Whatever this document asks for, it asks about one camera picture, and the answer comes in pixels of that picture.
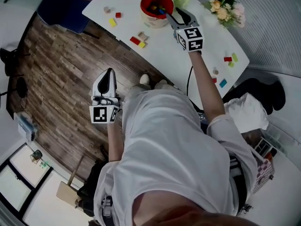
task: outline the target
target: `blue chair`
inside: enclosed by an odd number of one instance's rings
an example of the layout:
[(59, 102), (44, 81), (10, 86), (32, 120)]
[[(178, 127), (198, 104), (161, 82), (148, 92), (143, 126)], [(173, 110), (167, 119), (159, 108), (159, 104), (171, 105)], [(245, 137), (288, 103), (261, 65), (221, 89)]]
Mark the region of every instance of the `blue chair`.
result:
[(99, 39), (85, 31), (90, 19), (82, 15), (82, 11), (89, 2), (88, 0), (43, 0), (37, 12), (48, 25), (57, 24), (75, 33), (85, 33)]

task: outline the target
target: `flower bouquet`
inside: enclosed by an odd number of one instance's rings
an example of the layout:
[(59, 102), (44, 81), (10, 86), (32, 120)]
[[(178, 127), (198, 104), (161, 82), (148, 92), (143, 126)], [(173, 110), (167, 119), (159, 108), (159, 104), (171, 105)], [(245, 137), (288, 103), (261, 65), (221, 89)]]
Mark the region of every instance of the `flower bouquet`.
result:
[(216, 14), (220, 24), (225, 27), (237, 25), (243, 28), (245, 26), (245, 8), (241, 3), (236, 3), (235, 0), (209, 0), (209, 2), (204, 3), (204, 6), (212, 14)]

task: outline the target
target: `white table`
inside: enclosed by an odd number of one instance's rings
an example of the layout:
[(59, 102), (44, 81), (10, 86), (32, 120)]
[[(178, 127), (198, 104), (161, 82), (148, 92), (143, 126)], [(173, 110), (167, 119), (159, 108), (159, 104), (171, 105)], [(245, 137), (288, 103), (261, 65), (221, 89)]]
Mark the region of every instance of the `white table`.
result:
[[(164, 74), (175, 86), (186, 92), (191, 68), (188, 53), (183, 51), (181, 45), (175, 41), (174, 31), (170, 25), (160, 29), (151, 29), (143, 23), (140, 16), (140, 2), (141, 0), (92, 0), (84, 9), (83, 15), (123, 41)], [(104, 7), (110, 7), (111, 13), (105, 14)], [(219, 71), (216, 76), (216, 86), (223, 97), (246, 69), (249, 60), (229, 31), (219, 25), (215, 16), (211, 15), (198, 0), (190, 0), (186, 9), (194, 14), (203, 26), (205, 37), (203, 59), (212, 75), (214, 68)], [(115, 18), (116, 12), (121, 12), (122, 18)], [(179, 18), (176, 12), (173, 16), (176, 19)], [(111, 27), (109, 24), (111, 17), (115, 19), (117, 26)], [(139, 31), (149, 36), (145, 48), (140, 48), (130, 41), (132, 36), (137, 37)], [(238, 62), (231, 68), (223, 58), (226, 55), (231, 56), (233, 52), (236, 53)], [(221, 88), (219, 84), (223, 79), (226, 79), (227, 84)], [(188, 93), (189, 98), (200, 109), (203, 109), (194, 73), (191, 74)]]

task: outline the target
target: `person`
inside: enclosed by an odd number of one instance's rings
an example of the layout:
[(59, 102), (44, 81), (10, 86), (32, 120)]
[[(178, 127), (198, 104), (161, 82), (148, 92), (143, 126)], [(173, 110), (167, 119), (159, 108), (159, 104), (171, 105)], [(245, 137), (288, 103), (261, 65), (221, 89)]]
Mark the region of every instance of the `person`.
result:
[(110, 192), (119, 225), (255, 225), (233, 217), (238, 191), (230, 180), (230, 153), (241, 164), (247, 196), (256, 180), (256, 160), (225, 115), (201, 54), (189, 56), (210, 122), (207, 135), (187, 96), (166, 81), (151, 90), (149, 76), (143, 75), (124, 101), (124, 142), (118, 124), (108, 124), (109, 163), (100, 173), (94, 196), (99, 222), (103, 196)]

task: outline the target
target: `forearm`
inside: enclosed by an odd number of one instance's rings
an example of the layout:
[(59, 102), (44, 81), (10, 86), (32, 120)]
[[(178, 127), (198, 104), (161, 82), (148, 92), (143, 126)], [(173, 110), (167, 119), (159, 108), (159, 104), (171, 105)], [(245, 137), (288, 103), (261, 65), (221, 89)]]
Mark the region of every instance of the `forearm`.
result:
[(189, 56), (197, 79), (198, 91), (204, 112), (208, 121), (211, 122), (215, 117), (225, 114), (224, 104), (201, 54), (190, 52)]
[(120, 132), (120, 127), (117, 122), (108, 124), (108, 139), (109, 139), (109, 161), (120, 161), (124, 145)]

